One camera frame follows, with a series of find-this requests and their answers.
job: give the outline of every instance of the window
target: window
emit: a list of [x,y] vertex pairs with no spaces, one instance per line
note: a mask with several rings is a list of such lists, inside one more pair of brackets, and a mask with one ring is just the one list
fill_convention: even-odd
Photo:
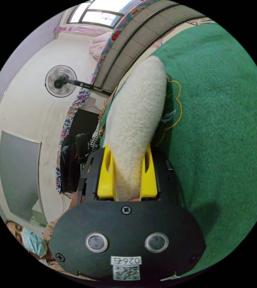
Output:
[[141,0],[90,0],[76,7],[68,24],[84,23],[114,28]]

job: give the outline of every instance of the fisheye view circle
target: fisheye view circle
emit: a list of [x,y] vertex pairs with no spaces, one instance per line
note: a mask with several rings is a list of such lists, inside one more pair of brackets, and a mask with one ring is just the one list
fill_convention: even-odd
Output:
[[170,0],[90,0],[0,71],[0,217],[86,285],[168,287],[257,222],[257,66]]

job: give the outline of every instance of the green towel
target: green towel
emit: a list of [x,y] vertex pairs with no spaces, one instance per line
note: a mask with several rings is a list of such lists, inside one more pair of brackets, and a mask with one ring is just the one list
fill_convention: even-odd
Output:
[[[182,205],[198,221],[207,244],[187,276],[228,256],[257,221],[257,66],[217,24],[186,29],[153,55],[180,83],[183,108],[160,148],[176,170]],[[168,84],[164,114],[176,112],[160,123],[156,142],[179,118],[178,93],[176,83]]]

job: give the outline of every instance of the blue surgical mask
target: blue surgical mask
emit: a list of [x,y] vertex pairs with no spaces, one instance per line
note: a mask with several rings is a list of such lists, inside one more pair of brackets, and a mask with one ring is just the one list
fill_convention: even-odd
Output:
[[43,257],[47,253],[47,244],[40,236],[24,227],[20,233],[23,240],[23,245],[27,250],[37,254],[40,257]]

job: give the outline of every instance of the fan grille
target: fan grille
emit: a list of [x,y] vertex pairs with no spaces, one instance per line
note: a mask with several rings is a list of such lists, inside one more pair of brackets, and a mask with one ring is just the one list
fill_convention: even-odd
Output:
[[55,88],[54,82],[61,76],[69,77],[69,80],[76,81],[77,76],[75,72],[68,66],[58,65],[50,69],[45,77],[45,87],[47,91],[55,97],[67,97],[71,95],[76,86],[70,83],[64,84],[61,88]]

